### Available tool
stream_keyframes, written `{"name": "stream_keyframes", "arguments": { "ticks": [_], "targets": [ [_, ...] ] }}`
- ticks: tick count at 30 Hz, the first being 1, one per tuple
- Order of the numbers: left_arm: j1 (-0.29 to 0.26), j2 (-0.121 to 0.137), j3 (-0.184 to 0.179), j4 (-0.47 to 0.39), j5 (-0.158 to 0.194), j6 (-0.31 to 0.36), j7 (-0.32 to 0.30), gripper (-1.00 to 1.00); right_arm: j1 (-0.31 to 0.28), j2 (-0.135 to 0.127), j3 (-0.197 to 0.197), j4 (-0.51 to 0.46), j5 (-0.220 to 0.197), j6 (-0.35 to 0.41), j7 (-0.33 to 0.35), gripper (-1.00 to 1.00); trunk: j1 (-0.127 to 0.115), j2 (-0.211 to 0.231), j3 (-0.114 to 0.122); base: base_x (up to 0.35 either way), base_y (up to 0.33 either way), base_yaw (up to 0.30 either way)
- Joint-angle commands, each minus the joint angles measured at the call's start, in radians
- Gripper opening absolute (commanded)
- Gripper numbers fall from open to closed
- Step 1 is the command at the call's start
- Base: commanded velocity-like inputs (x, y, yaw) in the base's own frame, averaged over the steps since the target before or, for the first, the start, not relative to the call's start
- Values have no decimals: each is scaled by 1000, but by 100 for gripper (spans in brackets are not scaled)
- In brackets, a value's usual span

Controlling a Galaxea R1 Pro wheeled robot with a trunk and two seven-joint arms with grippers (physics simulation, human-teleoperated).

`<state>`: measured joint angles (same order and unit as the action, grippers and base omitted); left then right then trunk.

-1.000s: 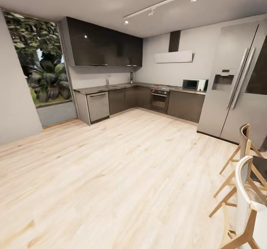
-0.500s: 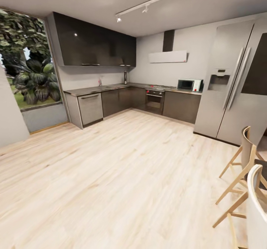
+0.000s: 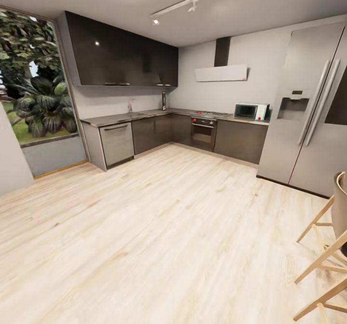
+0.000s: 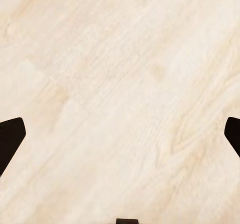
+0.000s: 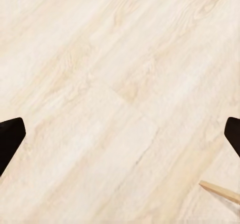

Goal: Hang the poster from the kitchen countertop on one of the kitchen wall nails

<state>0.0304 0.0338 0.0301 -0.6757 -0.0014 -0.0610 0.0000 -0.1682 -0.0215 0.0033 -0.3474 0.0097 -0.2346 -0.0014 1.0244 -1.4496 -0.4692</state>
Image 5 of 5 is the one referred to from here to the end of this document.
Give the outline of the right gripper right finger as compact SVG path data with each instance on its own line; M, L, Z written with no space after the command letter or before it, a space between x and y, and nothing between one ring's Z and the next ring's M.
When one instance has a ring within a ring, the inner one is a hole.
M240 119L228 117L225 124L224 135L240 157Z

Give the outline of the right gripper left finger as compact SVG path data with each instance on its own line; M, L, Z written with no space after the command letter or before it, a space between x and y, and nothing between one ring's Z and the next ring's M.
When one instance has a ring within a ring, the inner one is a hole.
M0 177L26 136L21 117L0 122Z

